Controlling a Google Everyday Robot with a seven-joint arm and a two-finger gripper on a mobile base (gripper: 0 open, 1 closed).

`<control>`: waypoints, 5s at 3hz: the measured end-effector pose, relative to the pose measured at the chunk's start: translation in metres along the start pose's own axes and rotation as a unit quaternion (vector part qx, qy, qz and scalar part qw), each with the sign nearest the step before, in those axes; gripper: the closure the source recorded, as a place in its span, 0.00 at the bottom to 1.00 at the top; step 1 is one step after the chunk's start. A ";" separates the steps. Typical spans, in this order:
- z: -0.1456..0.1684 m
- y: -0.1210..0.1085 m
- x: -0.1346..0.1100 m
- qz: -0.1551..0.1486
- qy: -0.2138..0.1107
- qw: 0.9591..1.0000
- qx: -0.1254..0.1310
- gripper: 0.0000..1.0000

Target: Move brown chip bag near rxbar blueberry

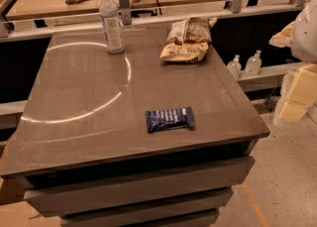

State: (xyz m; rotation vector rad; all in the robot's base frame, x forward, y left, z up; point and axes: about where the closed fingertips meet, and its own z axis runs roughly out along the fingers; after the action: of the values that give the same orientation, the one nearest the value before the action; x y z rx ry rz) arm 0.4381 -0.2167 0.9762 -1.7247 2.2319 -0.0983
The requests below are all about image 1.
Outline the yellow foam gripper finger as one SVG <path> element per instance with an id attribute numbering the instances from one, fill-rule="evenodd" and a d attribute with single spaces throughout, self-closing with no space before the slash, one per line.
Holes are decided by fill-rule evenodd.
<path id="1" fill-rule="evenodd" d="M 268 43 L 271 46 L 278 47 L 278 48 L 289 48 L 291 44 L 291 35 L 292 35 L 293 25 L 294 25 L 293 22 L 289 23 L 280 32 L 273 35 L 270 38 Z"/>

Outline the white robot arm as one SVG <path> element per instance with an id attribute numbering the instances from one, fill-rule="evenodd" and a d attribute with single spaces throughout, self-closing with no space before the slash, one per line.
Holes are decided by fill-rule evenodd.
<path id="1" fill-rule="evenodd" d="M 294 57 L 317 62 L 317 0 L 310 0 L 296 19 L 272 36 L 269 43 L 278 48 L 288 47 Z"/>

